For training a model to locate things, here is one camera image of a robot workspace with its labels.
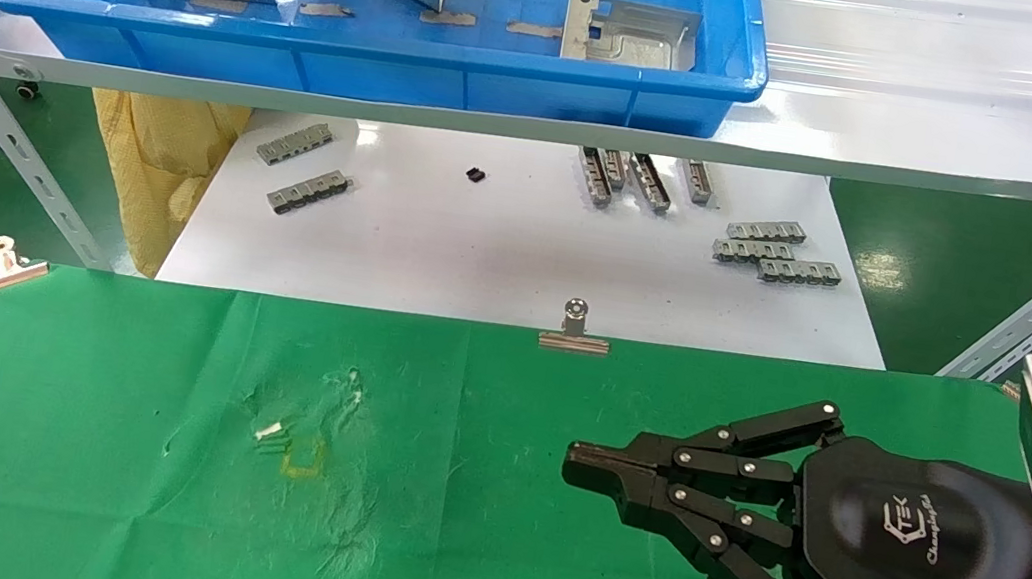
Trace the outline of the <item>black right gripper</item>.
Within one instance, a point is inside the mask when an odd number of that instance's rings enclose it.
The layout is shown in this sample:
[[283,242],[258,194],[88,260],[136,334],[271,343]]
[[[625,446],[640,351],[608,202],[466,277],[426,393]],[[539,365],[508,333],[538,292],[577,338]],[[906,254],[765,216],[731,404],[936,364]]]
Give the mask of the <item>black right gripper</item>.
[[[622,447],[574,441],[563,479],[613,500],[622,524],[666,538],[707,579],[777,579],[772,568],[793,549],[786,525],[756,518],[746,526],[727,500],[675,482],[785,487],[798,472],[779,455],[845,431],[840,406],[824,400],[688,437],[641,431]],[[851,439],[811,452],[799,476],[800,550],[784,579],[1032,579],[1024,482]]]

